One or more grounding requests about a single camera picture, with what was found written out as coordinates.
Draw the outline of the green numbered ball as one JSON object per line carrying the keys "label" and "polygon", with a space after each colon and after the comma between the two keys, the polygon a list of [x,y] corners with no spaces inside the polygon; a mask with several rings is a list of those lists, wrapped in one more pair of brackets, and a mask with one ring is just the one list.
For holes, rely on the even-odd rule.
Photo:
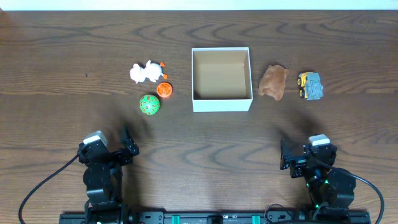
{"label": "green numbered ball", "polygon": [[139,109],[146,115],[154,115],[160,109],[160,101],[154,95],[144,95],[139,100]]}

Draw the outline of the orange round toy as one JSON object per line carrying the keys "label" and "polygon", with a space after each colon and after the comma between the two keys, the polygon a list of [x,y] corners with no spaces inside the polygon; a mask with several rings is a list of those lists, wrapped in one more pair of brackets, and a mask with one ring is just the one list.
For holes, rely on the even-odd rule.
{"label": "orange round toy", "polygon": [[162,82],[158,84],[156,92],[161,98],[166,99],[171,96],[173,92],[173,87],[170,83]]}

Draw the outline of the yellow grey toy truck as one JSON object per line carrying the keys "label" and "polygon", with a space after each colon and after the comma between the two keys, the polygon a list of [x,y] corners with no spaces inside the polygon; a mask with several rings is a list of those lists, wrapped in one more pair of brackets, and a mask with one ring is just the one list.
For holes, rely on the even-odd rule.
{"label": "yellow grey toy truck", "polygon": [[299,96],[306,100],[320,100],[323,97],[323,85],[319,73],[305,72],[298,75]]}

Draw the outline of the brown plush toy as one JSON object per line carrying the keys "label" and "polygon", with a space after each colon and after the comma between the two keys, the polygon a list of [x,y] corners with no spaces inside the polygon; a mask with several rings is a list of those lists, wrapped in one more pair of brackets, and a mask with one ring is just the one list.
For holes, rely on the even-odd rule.
{"label": "brown plush toy", "polygon": [[281,65],[268,66],[259,81],[258,94],[271,96],[276,101],[280,101],[284,95],[288,75],[289,70]]}

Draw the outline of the white pink toy figure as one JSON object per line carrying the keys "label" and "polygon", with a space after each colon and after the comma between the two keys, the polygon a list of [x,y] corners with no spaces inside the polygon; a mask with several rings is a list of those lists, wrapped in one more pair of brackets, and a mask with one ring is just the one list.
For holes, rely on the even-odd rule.
{"label": "white pink toy figure", "polygon": [[156,82],[160,76],[164,79],[168,79],[168,75],[162,71],[165,67],[165,63],[153,63],[148,60],[146,66],[143,68],[139,64],[135,63],[129,71],[129,76],[136,83],[145,82],[148,78],[151,82]]}

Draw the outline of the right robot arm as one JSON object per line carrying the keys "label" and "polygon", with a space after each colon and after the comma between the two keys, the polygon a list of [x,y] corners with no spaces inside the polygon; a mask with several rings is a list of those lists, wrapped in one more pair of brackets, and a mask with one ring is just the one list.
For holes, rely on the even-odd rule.
{"label": "right robot arm", "polygon": [[303,154],[291,153],[281,140],[280,169],[290,170],[291,178],[303,177],[312,201],[312,216],[328,209],[347,210],[354,200],[355,178],[347,170],[333,167],[338,148],[324,134],[311,136]]}

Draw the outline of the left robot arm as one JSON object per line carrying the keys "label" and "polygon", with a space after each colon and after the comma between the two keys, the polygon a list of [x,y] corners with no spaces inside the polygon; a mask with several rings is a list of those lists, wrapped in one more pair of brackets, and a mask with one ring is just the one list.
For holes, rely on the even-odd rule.
{"label": "left robot arm", "polygon": [[139,147],[125,127],[121,133],[122,148],[108,151],[108,140],[101,131],[88,134],[79,144],[79,162],[87,166],[83,174],[88,201],[85,223],[133,223],[134,215],[122,200],[122,166],[131,164]]}

